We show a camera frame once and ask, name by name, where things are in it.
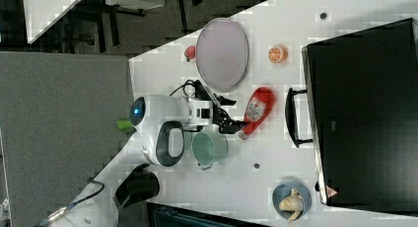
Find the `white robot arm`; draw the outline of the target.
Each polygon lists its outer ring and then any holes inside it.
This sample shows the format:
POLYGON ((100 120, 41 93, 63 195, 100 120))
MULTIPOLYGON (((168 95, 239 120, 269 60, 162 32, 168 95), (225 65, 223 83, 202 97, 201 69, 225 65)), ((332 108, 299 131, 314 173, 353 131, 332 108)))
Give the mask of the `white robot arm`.
POLYGON ((172 167, 186 149, 185 134, 215 125, 221 134, 246 126, 224 110, 235 102, 213 93, 198 80, 187 80, 194 92, 140 96, 129 122, 135 132, 70 203, 50 213, 34 227, 116 227, 119 209, 129 201, 125 190, 133 173, 149 165, 172 167))

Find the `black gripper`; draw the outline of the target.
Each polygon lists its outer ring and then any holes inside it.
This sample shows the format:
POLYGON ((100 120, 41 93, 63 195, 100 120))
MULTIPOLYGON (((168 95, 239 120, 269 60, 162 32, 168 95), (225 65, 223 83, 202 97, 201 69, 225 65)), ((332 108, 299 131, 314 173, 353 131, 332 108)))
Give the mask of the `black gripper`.
POLYGON ((229 120, 228 113, 222 106, 234 106, 236 101, 223 96, 216 96, 217 106, 213 107, 213 123, 218 125, 218 131, 222 134, 235 134, 247 126, 246 121, 229 120))

